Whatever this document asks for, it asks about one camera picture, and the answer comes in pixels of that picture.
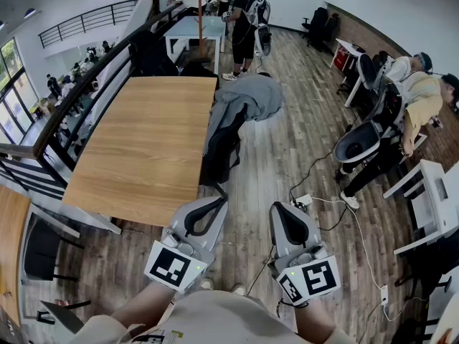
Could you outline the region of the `black mesh chair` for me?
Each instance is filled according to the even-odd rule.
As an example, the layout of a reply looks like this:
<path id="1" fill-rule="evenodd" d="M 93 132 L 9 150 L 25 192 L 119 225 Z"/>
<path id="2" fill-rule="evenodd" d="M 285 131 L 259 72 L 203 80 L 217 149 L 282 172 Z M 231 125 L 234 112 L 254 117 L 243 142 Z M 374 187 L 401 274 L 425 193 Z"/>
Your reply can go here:
<path id="1" fill-rule="evenodd" d="M 266 72 L 261 75 L 272 77 Z M 240 164 L 239 130 L 248 121 L 245 120 L 246 110 L 237 114 L 233 123 L 219 129 L 211 138 L 209 152 L 203 153 L 199 183 L 213 187 L 228 181 L 230 170 Z"/>

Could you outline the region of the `grey jacket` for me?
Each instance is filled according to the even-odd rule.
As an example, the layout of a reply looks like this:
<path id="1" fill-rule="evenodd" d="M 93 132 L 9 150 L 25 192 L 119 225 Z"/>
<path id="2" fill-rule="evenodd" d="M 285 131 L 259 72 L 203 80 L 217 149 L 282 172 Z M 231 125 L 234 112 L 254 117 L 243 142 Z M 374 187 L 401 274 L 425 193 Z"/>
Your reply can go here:
<path id="1" fill-rule="evenodd" d="M 277 80 L 255 73 L 227 83 L 215 92 L 214 98 L 204 153 L 209 152 L 212 136 L 219 129 L 230 126 L 242 110 L 246 110 L 246 121 L 266 120 L 281 109 L 284 94 L 283 87 Z"/>

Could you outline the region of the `white shell backpack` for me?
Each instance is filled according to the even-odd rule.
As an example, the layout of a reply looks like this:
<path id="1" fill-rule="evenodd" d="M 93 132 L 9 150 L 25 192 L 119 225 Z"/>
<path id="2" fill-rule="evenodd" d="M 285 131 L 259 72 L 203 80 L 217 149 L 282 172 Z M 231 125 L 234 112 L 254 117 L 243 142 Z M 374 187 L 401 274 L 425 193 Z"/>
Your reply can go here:
<path id="1" fill-rule="evenodd" d="M 394 83 L 384 86 L 379 100 L 365 121 L 347 132 L 336 144 L 339 163 L 354 163 L 370 157 L 384 138 L 402 137 L 407 100 Z"/>
<path id="2" fill-rule="evenodd" d="M 271 7 L 267 0 L 256 0 L 255 17 L 252 20 L 252 25 L 256 28 L 255 55 L 258 57 L 270 54 L 272 40 L 269 27 L 270 12 Z"/>
<path id="3" fill-rule="evenodd" d="M 362 53 L 358 58 L 357 69 L 361 83 L 368 91 L 380 94 L 384 86 L 384 76 L 392 66 L 392 58 L 385 51 L 380 51 L 372 58 Z"/>

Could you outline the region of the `thin black stair railing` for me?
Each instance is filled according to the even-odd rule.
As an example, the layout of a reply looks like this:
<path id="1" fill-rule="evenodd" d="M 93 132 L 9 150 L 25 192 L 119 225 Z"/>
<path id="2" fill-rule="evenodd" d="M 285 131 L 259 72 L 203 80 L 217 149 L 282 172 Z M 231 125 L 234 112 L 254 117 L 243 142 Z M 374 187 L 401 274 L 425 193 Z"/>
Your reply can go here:
<path id="1" fill-rule="evenodd" d="M 46 49 L 53 44 L 63 42 L 65 39 L 86 34 L 98 28 L 116 26 L 127 22 L 137 2 L 138 0 L 120 1 L 64 20 L 38 34 L 42 48 Z"/>

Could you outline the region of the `black metal railing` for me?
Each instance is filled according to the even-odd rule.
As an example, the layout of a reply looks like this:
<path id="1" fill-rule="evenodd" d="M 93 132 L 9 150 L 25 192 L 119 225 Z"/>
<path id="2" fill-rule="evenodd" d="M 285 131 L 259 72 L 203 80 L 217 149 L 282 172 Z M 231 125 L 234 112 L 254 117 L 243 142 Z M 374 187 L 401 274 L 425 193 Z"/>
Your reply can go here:
<path id="1" fill-rule="evenodd" d="M 61 200 L 85 144 L 128 79 L 160 66 L 149 57 L 158 51 L 166 31 L 179 15 L 171 5 L 112 48 L 70 90 L 32 145 L 0 144 L 0 182 L 15 183 L 25 193 Z"/>

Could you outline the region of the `black bag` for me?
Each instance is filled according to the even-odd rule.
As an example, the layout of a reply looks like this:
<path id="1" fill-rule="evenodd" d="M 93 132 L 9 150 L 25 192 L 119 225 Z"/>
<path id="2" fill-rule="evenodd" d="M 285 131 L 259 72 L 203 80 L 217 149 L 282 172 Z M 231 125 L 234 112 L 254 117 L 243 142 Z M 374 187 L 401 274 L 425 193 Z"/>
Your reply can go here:
<path id="1" fill-rule="evenodd" d="M 186 64 L 183 69 L 179 73 L 180 76 L 184 77 L 211 77 L 215 78 L 216 81 L 216 89 L 219 88 L 219 76 L 216 75 L 213 71 L 208 70 L 206 67 L 203 66 L 202 62 L 189 62 Z"/>

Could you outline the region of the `white shelf desk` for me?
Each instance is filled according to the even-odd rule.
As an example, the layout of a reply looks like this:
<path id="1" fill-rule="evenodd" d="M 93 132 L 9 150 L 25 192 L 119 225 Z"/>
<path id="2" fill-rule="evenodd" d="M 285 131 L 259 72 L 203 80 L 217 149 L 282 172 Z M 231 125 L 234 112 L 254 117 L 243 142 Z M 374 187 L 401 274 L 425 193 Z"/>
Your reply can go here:
<path id="1" fill-rule="evenodd" d="M 403 254 L 423 244 L 430 244 L 459 227 L 459 162 L 449 171 L 444 171 L 440 163 L 420 160 L 420 162 L 383 194 L 388 199 L 400 190 L 417 173 L 422 178 L 403 196 L 407 198 L 420 188 L 424 191 L 411 200 L 415 221 L 420 228 L 432 225 L 425 236 L 393 251 L 394 255 Z"/>

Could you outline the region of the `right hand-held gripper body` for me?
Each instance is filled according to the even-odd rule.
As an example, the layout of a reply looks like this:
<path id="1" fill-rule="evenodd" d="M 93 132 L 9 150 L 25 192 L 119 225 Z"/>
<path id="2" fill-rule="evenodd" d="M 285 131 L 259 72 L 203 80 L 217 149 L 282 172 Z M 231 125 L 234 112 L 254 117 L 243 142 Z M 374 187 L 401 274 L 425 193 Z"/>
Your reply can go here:
<path id="1" fill-rule="evenodd" d="M 277 257 L 268 266 L 291 306 L 305 306 L 341 288 L 336 258 L 324 244 Z"/>

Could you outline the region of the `wooden coat rack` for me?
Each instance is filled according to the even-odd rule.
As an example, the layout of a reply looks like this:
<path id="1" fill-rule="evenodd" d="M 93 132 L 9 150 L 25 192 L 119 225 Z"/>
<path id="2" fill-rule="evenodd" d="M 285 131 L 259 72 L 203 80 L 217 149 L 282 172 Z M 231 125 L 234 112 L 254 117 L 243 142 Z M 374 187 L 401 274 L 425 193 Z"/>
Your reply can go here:
<path id="1" fill-rule="evenodd" d="M 198 25 L 199 25 L 199 60 L 206 62 L 208 60 L 204 54 L 204 25 L 203 25 L 203 4 L 202 0 L 198 0 Z"/>

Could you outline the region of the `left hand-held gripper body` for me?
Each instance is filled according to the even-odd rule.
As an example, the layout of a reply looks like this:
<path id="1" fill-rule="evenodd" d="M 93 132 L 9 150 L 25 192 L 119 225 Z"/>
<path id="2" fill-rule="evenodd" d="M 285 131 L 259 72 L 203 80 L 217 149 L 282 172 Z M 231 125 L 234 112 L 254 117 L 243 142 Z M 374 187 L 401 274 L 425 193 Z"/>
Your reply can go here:
<path id="1" fill-rule="evenodd" d="M 166 228 L 161 241 L 153 243 L 144 274 L 150 280 L 184 294 L 214 260 L 211 251 Z"/>

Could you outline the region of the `glass window wall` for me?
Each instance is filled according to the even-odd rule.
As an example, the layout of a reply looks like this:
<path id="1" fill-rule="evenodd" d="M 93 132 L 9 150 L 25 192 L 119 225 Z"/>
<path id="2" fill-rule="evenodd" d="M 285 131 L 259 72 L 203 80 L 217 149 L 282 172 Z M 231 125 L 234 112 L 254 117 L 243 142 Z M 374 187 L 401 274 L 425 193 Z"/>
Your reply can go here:
<path id="1" fill-rule="evenodd" d="M 37 101 L 12 38 L 0 47 L 0 143 L 22 143 L 34 124 L 32 109 Z"/>

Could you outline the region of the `wooden table with white frame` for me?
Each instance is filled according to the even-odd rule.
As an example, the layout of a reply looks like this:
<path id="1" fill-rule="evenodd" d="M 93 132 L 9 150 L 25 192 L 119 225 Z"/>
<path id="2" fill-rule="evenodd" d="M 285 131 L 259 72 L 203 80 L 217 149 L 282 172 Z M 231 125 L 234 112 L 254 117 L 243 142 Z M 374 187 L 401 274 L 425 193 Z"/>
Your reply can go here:
<path id="1" fill-rule="evenodd" d="M 213 77 L 132 77 L 85 144 L 63 202 L 167 226 L 198 194 Z"/>
<path id="2" fill-rule="evenodd" d="M 26 196 L 0 185 L 0 307 L 18 327 L 20 254 L 30 204 Z"/>

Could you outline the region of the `person's left forearm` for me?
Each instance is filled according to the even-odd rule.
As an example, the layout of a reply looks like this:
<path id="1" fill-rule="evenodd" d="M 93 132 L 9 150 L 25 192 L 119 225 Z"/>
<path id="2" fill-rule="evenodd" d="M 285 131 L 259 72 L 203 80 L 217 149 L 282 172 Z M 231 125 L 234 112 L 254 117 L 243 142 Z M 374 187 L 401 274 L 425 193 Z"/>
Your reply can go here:
<path id="1" fill-rule="evenodd" d="M 153 281 L 115 310 L 111 317 L 126 328 L 135 324 L 144 325 L 145 329 L 153 328 L 160 322 L 175 294 L 175 290 Z"/>

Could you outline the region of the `person's right forearm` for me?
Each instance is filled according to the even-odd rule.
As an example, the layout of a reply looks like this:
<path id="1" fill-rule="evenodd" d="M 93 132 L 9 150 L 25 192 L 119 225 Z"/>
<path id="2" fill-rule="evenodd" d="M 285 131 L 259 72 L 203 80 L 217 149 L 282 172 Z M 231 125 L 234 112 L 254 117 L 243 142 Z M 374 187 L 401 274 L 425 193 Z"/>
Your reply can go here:
<path id="1" fill-rule="evenodd" d="M 295 321 L 298 335 L 312 344 L 324 344 L 339 331 L 320 300 L 310 300 L 306 306 L 296 307 Z"/>

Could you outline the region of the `person's beige shirt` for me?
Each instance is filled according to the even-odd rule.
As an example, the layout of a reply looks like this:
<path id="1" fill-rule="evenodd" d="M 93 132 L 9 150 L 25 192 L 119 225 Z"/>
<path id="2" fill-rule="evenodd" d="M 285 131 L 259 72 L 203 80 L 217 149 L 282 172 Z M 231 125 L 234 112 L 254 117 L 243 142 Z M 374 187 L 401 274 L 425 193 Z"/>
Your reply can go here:
<path id="1" fill-rule="evenodd" d="M 160 325 L 134 335 L 137 328 L 98 315 L 69 344 L 306 344 L 259 303 L 218 290 L 192 293 Z"/>

